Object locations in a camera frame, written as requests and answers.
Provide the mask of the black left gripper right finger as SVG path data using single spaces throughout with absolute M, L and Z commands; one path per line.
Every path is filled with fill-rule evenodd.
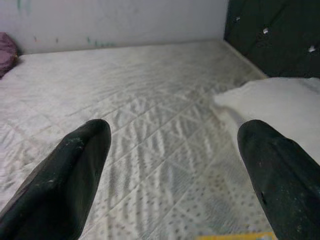
M 237 143 L 253 189 L 279 240 L 320 238 L 320 166 L 295 141 L 250 120 Z

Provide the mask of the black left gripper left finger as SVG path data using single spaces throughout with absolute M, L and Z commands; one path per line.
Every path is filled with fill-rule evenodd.
M 111 146 L 110 125 L 92 119 L 67 134 L 0 213 L 3 240 L 77 240 Z

